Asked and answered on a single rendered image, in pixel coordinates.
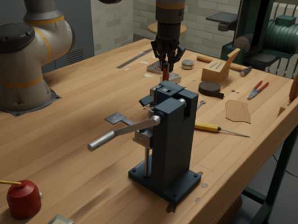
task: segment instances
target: wrench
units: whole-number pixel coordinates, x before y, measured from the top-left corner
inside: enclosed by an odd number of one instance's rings
[[[202,106],[202,105],[205,104],[205,103],[206,103],[206,101],[201,100],[199,106],[197,107],[197,110],[200,108],[200,106]]]

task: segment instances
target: paint stain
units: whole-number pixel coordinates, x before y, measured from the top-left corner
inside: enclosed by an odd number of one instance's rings
[[[176,212],[176,209],[177,209],[176,206],[174,206],[174,205],[172,205],[172,204],[169,204],[169,205],[166,207],[166,212],[167,212],[167,213],[171,213],[171,212],[175,213],[175,212]]]
[[[203,188],[206,188],[206,187],[208,187],[208,184],[206,184],[206,183],[202,183],[202,187],[203,187]]]

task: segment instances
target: metal ruler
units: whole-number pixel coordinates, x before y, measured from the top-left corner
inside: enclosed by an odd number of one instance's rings
[[[123,63],[122,65],[119,65],[117,68],[121,69],[121,68],[127,66],[131,62],[136,61],[136,59],[139,59],[140,57],[144,56],[145,54],[149,53],[150,51],[152,51],[152,49],[149,49],[147,51],[144,51],[143,53],[140,53],[138,56],[134,57],[133,59],[130,59],[129,61]]]

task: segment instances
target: green motor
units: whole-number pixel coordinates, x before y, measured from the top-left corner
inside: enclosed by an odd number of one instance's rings
[[[298,53],[298,24],[296,17],[279,16],[270,20],[265,37],[264,48],[284,53]]]

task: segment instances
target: metal lever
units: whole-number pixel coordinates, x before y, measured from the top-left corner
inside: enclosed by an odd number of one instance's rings
[[[137,130],[141,130],[144,128],[150,128],[153,126],[157,126],[160,124],[160,120],[161,120],[160,116],[154,115],[149,120],[145,120],[144,122],[139,122],[139,123],[133,124],[131,126],[127,126],[124,128],[120,128],[120,129],[111,131],[111,132],[105,134],[104,136],[96,139],[95,141],[91,142],[88,145],[88,149],[90,151],[94,151],[95,149],[101,147],[105,143],[114,139],[116,136],[124,135],[124,134],[130,133],[130,132],[135,132]]]

